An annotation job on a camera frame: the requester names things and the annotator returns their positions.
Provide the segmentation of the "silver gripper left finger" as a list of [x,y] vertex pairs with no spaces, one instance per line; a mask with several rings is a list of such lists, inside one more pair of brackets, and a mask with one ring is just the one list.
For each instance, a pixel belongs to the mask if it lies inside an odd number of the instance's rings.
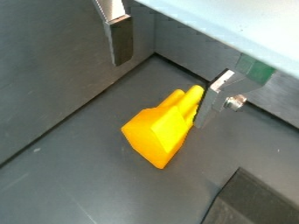
[[101,17],[112,63],[116,67],[133,56],[133,19],[121,0],[92,0]]

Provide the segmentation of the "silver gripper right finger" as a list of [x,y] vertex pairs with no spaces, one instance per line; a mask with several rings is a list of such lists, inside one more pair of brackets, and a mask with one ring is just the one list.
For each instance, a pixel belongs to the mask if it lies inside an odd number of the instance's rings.
[[247,102],[244,94],[262,88],[275,71],[264,62],[242,53],[235,68],[226,68],[208,85],[193,118],[195,127],[201,129],[223,109],[239,111]]

